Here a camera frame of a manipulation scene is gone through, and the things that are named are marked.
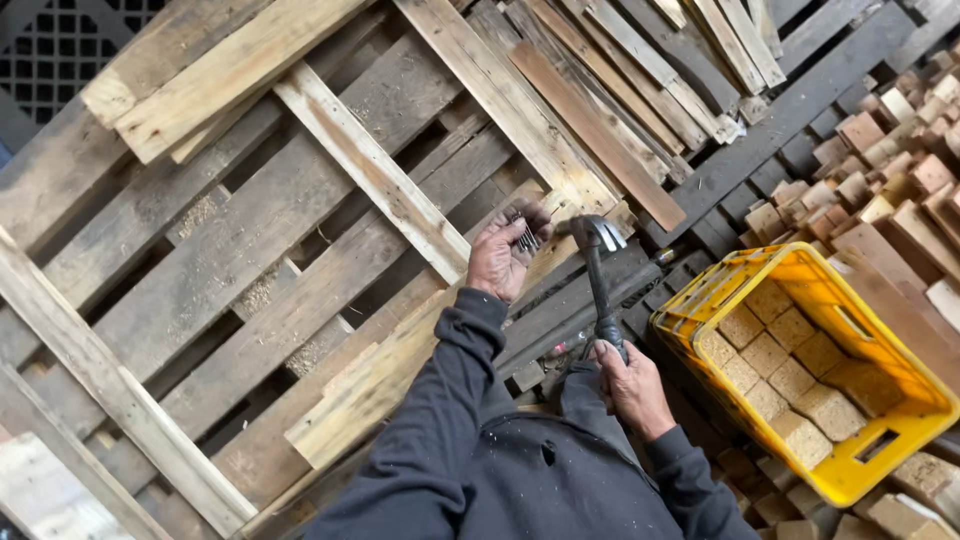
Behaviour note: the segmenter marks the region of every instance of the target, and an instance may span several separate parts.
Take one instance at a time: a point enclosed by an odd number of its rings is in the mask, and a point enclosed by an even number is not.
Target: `handful of nails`
[[[510,218],[510,221],[515,222],[521,217],[523,217],[523,215],[520,214],[520,212],[517,212],[514,214],[514,217]],[[534,252],[537,251],[537,248],[540,246],[540,244],[537,242],[537,238],[534,236],[533,232],[530,231],[529,225],[527,225],[526,231],[523,232],[523,235],[514,243],[514,245],[517,246],[521,252]]]

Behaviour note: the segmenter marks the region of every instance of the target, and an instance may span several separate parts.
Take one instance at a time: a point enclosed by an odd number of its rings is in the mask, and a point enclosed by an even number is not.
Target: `wood grain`
[[[275,0],[114,124],[144,163],[247,99],[371,0]]]
[[[613,172],[614,176],[665,228],[672,229],[683,221],[684,214],[676,203],[636,158],[620,143],[606,125],[596,122],[599,114],[593,104],[577,94],[564,78],[529,42],[520,43],[510,54],[511,60],[587,146]]]
[[[3,229],[0,293],[222,535],[230,536],[256,514]]]
[[[467,273],[467,241],[306,63],[274,91],[448,283]]]

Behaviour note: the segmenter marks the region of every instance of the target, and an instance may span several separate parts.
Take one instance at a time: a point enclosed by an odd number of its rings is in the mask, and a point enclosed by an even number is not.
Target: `crate handle hole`
[[[900,434],[893,430],[887,430],[880,434],[874,442],[867,445],[860,454],[857,454],[855,459],[860,463],[867,463],[874,457],[877,457],[885,448],[890,446],[890,443],[897,440]]]
[[[836,310],[837,314],[840,315],[840,318],[847,323],[853,331],[855,331],[861,339],[864,341],[875,341],[874,335],[870,333],[859,321],[856,320],[856,317],[850,313],[850,310],[846,306],[840,304],[834,305],[833,308]]]

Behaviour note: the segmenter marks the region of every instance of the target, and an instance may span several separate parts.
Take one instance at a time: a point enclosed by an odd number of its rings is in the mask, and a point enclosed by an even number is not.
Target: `pallet slat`
[[[224,537],[256,514],[0,229],[0,292],[163,474]]]

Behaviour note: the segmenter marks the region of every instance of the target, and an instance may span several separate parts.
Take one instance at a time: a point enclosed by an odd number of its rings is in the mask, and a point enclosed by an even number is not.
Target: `hoodie sleeve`
[[[647,444],[645,450],[654,464],[660,496],[684,538],[758,540],[740,515],[733,493],[723,482],[710,478],[704,452],[690,445],[680,426]]]
[[[434,330],[440,340],[369,462],[311,526],[307,538],[453,538],[466,511],[463,472],[479,410],[504,347],[507,305],[463,288]]]

